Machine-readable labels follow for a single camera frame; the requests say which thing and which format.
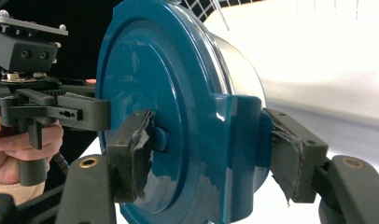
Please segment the black plastic bracket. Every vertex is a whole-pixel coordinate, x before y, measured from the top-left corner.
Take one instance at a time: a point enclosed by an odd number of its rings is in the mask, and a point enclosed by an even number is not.
[[[328,145],[283,112],[265,109],[274,122],[271,171],[294,203],[313,203],[315,167],[324,164]]]
[[[116,223],[110,176],[104,155],[74,161],[55,223]]]
[[[50,83],[44,84],[48,91]],[[49,95],[42,91],[19,88],[16,84],[0,81],[0,123],[7,127],[16,127],[17,133],[29,133],[30,144],[42,148],[42,126],[58,119],[63,126],[87,131],[108,130],[110,126],[110,103],[73,93]],[[44,160],[20,161],[20,181],[24,186],[37,185],[47,178]]]
[[[379,174],[369,163],[335,156],[316,168],[313,187],[322,223],[379,223]]]
[[[63,185],[16,206],[12,196],[0,194],[0,224],[53,223],[59,210]]]
[[[119,173],[116,203],[132,203],[136,197],[144,197],[152,146],[152,113],[149,109],[132,113],[107,143],[108,164],[117,167]]]

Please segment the metal screw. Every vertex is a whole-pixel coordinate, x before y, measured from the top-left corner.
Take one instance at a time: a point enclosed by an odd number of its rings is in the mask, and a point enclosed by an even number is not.
[[[6,11],[6,10],[0,10],[0,16],[1,17],[5,17],[5,18],[9,18],[9,13]]]
[[[8,81],[16,81],[19,79],[21,79],[21,76],[19,75],[19,73],[8,73],[7,74],[7,80]]]
[[[47,73],[33,73],[33,77],[47,77]]]
[[[49,54],[48,54],[46,51],[44,51],[44,52],[42,52],[42,53],[40,54],[40,58],[41,58],[42,60],[46,60],[48,57],[49,57]]]
[[[62,25],[59,26],[59,29],[65,31],[65,30],[67,30],[67,27],[65,27],[65,25],[62,24]]]
[[[30,53],[30,51],[27,50],[27,49],[21,52],[21,57],[22,57],[23,59],[30,58],[30,55],[31,55],[31,53]]]

